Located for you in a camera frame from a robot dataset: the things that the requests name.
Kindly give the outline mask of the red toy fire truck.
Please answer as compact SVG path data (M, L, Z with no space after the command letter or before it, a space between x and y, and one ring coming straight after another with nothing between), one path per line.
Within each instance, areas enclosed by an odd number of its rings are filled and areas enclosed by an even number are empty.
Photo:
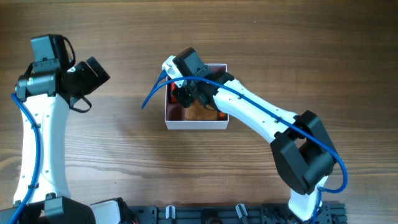
M176 99L174 95L174 91L178 90L178 86L175 83L170 84L170 103L178 103L178 99Z

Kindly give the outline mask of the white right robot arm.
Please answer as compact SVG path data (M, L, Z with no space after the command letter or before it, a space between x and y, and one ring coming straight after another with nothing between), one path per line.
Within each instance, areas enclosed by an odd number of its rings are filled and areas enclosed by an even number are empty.
M191 47L171 55L162 68L175 80L172 94L182 106L197 102L229 114L270 144L277 172L290 188L290 211L301 221L313 220L322 205L320 189L336 164L335 148L319 117L268 103L225 69L205 64Z

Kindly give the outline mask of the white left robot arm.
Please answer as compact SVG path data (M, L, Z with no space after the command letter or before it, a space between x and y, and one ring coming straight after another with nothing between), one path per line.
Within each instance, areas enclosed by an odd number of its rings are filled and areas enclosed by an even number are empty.
M122 198L91 205L73 200L65 173L65 129L74 105L109 80L94 57L76 62L70 41L59 34L30 40L34 61L11 98L23 121L21 174L12 208L1 223L138 223Z

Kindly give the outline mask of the brown plush toy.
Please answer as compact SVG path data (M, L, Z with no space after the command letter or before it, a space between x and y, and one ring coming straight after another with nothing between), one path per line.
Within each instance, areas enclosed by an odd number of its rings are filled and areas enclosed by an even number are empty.
M195 100L185 109L184 118L189 121L222 121L227 119L227 115L210 106L205 108Z

